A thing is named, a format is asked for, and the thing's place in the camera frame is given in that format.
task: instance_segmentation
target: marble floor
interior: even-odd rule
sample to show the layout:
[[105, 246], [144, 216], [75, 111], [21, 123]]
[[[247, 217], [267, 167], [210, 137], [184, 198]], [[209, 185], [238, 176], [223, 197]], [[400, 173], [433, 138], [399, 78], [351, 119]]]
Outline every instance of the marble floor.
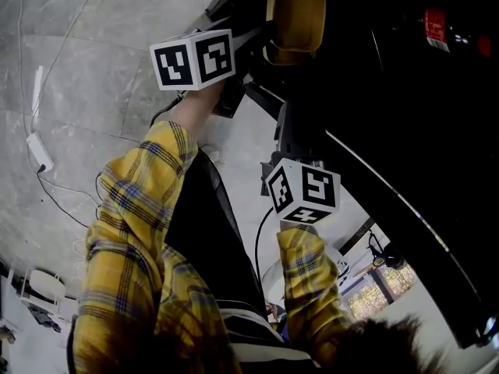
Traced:
[[[21, 0], [0, 0], [0, 256], [18, 273], [26, 267], [60, 273], [71, 295], [81, 286], [86, 230], [58, 210], [30, 171], [25, 126], [33, 122], [55, 162], [45, 178], [97, 200], [96, 174], [141, 141], [150, 117], [175, 97], [157, 88], [149, 45], [180, 34], [210, 0], [88, 0], [77, 16], [84, 2], [24, 0], [19, 40]], [[218, 168], [252, 260], [258, 224], [271, 205], [260, 196], [260, 162], [274, 150], [274, 127], [245, 98], [233, 119], [212, 117], [202, 140], [220, 151]], [[47, 187], [83, 223], [95, 218], [89, 197]], [[319, 230], [326, 242], [340, 246], [366, 219], [343, 189], [340, 213]], [[264, 226], [262, 272], [279, 257], [277, 230], [272, 219]]]

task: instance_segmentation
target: yellow plaid shirt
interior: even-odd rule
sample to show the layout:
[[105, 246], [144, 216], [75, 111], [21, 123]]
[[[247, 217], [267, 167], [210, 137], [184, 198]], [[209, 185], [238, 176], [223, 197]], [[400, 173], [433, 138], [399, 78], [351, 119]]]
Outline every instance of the yellow plaid shirt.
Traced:
[[[119, 365], [112, 344], [122, 323], [133, 323], [153, 337], [168, 331], [181, 346], [177, 356], [187, 371], [241, 371], [207, 285], [164, 244], [196, 153], [185, 129], [159, 122], [143, 143], [104, 169], [101, 183], [108, 195], [87, 234], [87, 275], [73, 341], [77, 372], [90, 372], [91, 362], [102, 356]], [[292, 346], [328, 366], [335, 334], [349, 324], [339, 309], [337, 269], [311, 227], [283, 231], [278, 242]], [[119, 341], [130, 354], [138, 353], [143, 342], [140, 337]], [[199, 351], [209, 351], [218, 366], [207, 369]]]

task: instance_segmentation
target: window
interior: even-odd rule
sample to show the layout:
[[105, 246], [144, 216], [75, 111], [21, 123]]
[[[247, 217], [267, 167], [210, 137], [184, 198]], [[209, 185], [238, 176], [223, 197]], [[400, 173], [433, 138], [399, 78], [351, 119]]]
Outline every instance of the window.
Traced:
[[417, 281], [416, 272], [411, 266], [405, 265], [403, 269], [394, 270], [390, 267], [380, 267], [381, 275], [390, 288], [394, 299], [398, 299], [404, 292], [409, 290]]
[[388, 300], [371, 276], [364, 277], [364, 281], [346, 295], [346, 300], [357, 320], [366, 319], [388, 306]]
[[357, 320], [366, 319], [380, 312], [418, 281], [416, 272], [409, 265], [401, 270], [383, 265], [376, 270], [376, 274], [374, 276], [378, 277], [377, 281], [367, 274], [345, 294], [343, 300]]

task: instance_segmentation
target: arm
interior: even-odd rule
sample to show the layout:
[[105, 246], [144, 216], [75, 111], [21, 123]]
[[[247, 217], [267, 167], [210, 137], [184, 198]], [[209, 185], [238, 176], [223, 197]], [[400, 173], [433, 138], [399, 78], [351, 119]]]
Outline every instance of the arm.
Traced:
[[189, 92], [145, 141], [109, 163], [108, 192], [87, 233], [87, 277], [73, 341], [78, 372], [112, 371], [133, 361], [154, 332], [164, 278], [161, 252], [196, 138], [218, 101], [220, 85]]
[[311, 226], [282, 231], [278, 241], [292, 346], [308, 352], [322, 367], [329, 367], [336, 351], [334, 340], [350, 324], [339, 308], [336, 266]]

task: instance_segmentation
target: black and white marker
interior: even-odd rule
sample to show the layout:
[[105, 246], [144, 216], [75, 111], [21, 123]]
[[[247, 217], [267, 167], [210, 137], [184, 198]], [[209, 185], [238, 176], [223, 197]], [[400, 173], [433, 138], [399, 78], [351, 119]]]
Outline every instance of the black and white marker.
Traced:
[[266, 183], [279, 220], [315, 224], [339, 211], [340, 181], [323, 168], [282, 159]]
[[150, 46], [161, 90], [201, 90], [235, 74], [230, 30], [173, 37]]

